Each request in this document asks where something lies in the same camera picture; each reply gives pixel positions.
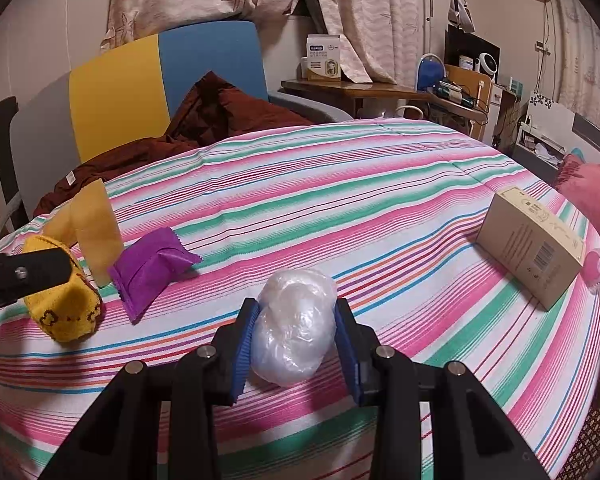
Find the yellow knitted sock roll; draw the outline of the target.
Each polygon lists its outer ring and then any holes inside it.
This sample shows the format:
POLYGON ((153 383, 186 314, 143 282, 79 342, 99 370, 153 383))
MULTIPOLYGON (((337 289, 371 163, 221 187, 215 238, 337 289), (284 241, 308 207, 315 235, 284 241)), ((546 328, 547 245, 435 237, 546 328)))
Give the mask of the yellow knitted sock roll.
POLYGON ((59 240, 45 235, 29 236, 23 252, 40 252, 44 249, 61 249, 71 262, 69 281, 49 289, 25 296, 30 317, 50 338, 60 344, 91 335, 102 314, 102 298, 90 284, 78 259, 59 240))

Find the tall tan sponge block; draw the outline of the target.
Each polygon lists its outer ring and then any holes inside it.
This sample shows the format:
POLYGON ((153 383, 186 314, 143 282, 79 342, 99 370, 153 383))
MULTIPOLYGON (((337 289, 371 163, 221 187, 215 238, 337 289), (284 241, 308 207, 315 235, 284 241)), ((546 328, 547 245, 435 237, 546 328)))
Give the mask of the tall tan sponge block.
POLYGON ((46 222, 42 233, 67 247, 78 244, 97 286, 111 282, 109 268, 124 246, 102 179, 82 188, 46 222))

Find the purple packet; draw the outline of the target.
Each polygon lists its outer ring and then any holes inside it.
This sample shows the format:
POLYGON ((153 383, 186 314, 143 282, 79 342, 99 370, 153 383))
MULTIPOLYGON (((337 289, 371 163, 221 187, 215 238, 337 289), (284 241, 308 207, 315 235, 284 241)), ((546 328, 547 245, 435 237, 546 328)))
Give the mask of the purple packet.
POLYGON ((156 229, 125 248, 109 275, 129 321, 136 324, 170 283, 201 261, 170 228, 156 229))

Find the brown cardboard box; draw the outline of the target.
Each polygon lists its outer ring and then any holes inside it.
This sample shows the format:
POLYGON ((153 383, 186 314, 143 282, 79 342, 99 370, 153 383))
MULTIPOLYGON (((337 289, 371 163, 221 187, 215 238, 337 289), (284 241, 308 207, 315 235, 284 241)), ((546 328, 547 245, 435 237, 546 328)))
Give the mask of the brown cardboard box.
POLYGON ((477 243, 550 310, 580 273, 584 243, 520 188, 494 194, 477 243))

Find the grey yellow blue headboard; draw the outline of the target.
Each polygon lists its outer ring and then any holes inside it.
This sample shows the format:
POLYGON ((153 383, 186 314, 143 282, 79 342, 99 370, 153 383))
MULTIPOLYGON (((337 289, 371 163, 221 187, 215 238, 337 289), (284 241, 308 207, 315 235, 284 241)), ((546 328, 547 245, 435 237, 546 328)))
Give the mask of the grey yellow blue headboard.
POLYGON ((57 181, 93 157, 162 136, 190 88, 209 72, 267 99, 256 26, 219 21, 160 32, 99 55, 43 88, 10 124, 24 209, 33 212, 57 181))

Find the striped pink green bedspread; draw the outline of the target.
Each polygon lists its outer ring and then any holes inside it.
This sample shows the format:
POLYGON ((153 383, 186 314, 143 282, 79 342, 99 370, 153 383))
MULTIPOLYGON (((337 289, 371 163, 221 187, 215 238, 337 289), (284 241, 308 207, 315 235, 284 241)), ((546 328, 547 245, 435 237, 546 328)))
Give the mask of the striped pink green bedspread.
POLYGON ((556 477, 600 374, 600 300, 575 281, 544 310, 477 246, 493 194, 513 187, 600 246, 554 188, 428 122, 247 133, 110 181, 125 244, 167 226, 201 264, 137 323, 105 287, 102 324, 72 348, 23 304, 4 309, 0 450, 37 477, 124 363, 174 361, 208 342, 274 272, 316 269, 385 344, 417 362, 464 362, 556 477))

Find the dark red garment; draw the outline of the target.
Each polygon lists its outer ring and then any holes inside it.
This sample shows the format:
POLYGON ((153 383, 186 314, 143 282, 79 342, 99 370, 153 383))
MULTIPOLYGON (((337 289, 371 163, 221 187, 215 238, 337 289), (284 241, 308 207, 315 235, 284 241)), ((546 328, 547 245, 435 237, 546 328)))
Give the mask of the dark red garment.
POLYGON ((40 199, 33 214, 49 214, 98 179, 107 182, 194 148, 248 132, 313 124, 288 108, 254 98, 209 72, 190 88, 163 136, 134 140, 77 166, 73 169, 73 184, 58 181, 53 191, 40 199))

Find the pink plush item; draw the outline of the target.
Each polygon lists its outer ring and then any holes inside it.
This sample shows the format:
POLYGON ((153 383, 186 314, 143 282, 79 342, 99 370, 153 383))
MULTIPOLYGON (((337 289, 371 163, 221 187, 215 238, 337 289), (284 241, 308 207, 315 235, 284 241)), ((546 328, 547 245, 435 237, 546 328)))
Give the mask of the pink plush item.
MULTIPOLYGON (((588 219, 600 236, 600 164, 588 164, 568 154, 558 171, 554 188, 588 219)), ((600 249, 588 248, 582 278, 593 292, 600 292, 600 249)))

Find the wooden side table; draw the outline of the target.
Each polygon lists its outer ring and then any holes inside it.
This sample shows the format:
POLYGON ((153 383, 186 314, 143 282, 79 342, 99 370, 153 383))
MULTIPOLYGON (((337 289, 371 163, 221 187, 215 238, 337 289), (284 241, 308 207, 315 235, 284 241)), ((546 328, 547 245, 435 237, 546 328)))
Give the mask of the wooden side table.
POLYGON ((380 82, 355 84, 350 81, 287 79, 280 83, 280 88, 293 96, 336 106, 354 118, 361 118, 364 115, 367 101, 393 104, 391 113, 396 114, 400 113, 398 102, 403 101, 402 110, 404 112, 410 110, 412 116, 415 116, 419 110, 422 116, 429 119, 431 113, 437 110, 452 118, 460 119, 464 130, 470 136, 475 136, 471 129, 485 126, 488 122, 488 114, 483 110, 461 106, 453 101, 441 99, 431 92, 410 90, 397 84, 380 82))

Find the blue desk fan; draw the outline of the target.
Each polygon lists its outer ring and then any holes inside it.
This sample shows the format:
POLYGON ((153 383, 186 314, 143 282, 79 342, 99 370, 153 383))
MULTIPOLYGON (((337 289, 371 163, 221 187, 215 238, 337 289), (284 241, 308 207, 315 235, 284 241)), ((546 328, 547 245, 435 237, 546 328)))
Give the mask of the blue desk fan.
POLYGON ((415 88, 418 92, 427 91, 446 77, 445 65, 436 54, 424 54, 416 70, 415 88))

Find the white blue product box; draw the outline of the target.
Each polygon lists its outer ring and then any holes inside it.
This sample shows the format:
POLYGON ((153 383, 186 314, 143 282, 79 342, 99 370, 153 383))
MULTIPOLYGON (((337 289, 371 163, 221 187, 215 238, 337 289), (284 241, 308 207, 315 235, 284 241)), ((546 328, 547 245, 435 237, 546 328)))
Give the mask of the white blue product box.
POLYGON ((306 37, 306 76, 309 80, 339 80, 340 37, 309 35, 306 37))

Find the pink patterned curtain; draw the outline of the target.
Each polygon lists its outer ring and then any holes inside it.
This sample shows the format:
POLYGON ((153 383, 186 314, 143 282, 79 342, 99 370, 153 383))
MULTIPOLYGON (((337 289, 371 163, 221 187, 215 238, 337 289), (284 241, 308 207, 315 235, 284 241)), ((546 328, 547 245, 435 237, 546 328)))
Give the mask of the pink patterned curtain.
POLYGON ((341 71, 357 84, 415 87, 422 0, 317 0, 324 29, 340 38, 341 71))

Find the white bed rail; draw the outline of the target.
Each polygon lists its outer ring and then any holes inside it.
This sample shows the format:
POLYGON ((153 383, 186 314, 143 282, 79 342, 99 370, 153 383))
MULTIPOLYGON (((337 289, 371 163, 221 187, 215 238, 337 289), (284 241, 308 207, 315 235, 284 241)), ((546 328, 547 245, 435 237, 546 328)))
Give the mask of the white bed rail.
POLYGON ((17 192, 6 204, 5 210, 0 214, 0 233, 3 231, 10 217, 18 210, 22 204, 21 194, 17 192))

